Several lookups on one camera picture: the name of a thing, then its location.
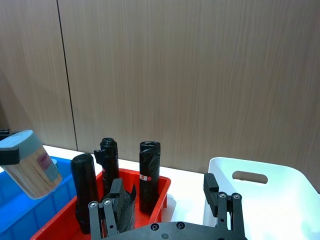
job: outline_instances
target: red label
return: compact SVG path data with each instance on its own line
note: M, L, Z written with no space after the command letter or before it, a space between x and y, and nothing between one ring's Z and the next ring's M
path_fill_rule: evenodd
M140 179L143 181L151 181L151 177L150 176L143 176L140 174Z
M39 156L37 161L43 170L46 170L52 164L52 160L47 153Z

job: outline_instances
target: black cylinder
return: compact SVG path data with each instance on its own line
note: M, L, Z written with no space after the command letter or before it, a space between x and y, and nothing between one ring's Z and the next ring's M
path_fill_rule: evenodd
M76 156L71 161L71 171L76 191L75 216L84 234L90 233L88 204L99 201L94 158L89 153Z
M140 143L140 210L151 214L158 200L158 179L160 171L160 143L144 141Z
M100 143L100 150L94 151L97 164L102 166L103 195L110 192L112 182L119 178L118 145L111 138L103 138Z

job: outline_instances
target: white plastic basket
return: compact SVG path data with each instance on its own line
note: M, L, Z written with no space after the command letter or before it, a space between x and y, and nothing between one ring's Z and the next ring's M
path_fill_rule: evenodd
M265 175L266 184L233 179L243 171ZM242 195L245 236L248 240L320 240L320 196L298 170L287 166L216 157L209 173L221 192ZM214 226L206 201L203 224Z

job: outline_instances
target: blue plastic bin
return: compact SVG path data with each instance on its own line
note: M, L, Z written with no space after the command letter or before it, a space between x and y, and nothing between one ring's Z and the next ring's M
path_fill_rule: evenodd
M71 161L51 158L57 160L63 180L41 199L30 199L6 172L0 173L0 240L30 239L76 195Z

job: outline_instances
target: plastic container with toothpicks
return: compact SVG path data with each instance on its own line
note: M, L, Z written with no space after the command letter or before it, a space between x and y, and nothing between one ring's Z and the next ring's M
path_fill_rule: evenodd
M18 132L0 141L0 166L31 199L46 196L62 180L32 130Z

